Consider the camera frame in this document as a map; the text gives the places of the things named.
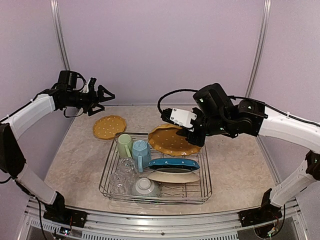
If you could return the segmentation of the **yellow polka dot plate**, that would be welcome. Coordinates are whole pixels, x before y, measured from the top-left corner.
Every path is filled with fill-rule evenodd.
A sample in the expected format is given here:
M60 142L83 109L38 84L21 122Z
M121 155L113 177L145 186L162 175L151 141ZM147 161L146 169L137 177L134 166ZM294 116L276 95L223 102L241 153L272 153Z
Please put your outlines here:
M124 132L126 120L118 115L108 115L97 120L93 125L93 135L102 140L111 140L117 133Z
M173 124L161 124L148 134L151 147L170 156L190 156L200 152L199 146L187 142L185 137L177 135L182 128Z

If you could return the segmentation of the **blue polka dot plate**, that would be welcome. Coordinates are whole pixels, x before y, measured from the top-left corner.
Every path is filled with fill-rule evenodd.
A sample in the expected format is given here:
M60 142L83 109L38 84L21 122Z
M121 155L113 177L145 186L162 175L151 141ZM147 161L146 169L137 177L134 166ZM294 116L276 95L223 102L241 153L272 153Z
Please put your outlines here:
M200 165L195 160L188 158L156 158L151 160L147 167L152 170L186 169L196 171L200 169Z

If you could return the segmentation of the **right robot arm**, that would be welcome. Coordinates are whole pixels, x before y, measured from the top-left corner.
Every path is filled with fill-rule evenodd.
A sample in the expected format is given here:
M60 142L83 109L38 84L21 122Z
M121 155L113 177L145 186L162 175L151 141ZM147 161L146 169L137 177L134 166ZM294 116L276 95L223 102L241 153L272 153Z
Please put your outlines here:
M208 136L236 138L240 134L272 137L309 151L300 166L282 183L267 191L256 218L266 222L276 209L320 179L320 125L267 105L262 101L240 97L237 105L218 83L195 91L197 107L192 111L174 108L170 120L182 127L178 133L195 146L202 147Z

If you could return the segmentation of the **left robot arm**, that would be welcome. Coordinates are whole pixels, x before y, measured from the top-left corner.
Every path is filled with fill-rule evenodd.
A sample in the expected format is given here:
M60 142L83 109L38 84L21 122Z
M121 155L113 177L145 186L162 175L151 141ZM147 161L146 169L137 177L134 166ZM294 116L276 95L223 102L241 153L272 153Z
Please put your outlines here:
M0 169L9 174L26 194L37 198L55 221L64 224L71 221L65 198L27 165L18 140L30 127L54 111L74 107L88 116L103 111L102 103L114 100L116 96L102 85L95 88L96 81L94 77L85 80L78 72L62 70L51 88L38 93L0 121Z

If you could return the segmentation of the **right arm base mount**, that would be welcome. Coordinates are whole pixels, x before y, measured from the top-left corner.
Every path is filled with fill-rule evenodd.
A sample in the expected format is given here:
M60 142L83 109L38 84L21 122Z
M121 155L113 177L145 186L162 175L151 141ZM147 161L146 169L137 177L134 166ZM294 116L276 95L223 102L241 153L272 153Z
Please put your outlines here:
M280 207L256 207L247 210L242 210L238 213L242 227L262 224L265 222L280 219L283 215Z

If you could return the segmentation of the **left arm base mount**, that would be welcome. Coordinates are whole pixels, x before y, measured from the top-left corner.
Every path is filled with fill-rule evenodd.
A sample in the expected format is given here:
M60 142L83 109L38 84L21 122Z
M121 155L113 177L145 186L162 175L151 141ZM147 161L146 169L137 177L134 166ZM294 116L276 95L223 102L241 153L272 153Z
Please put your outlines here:
M46 220L79 228L84 228L87 216L87 212L71 208L66 208L62 214L58 214L53 210L46 210L43 214Z

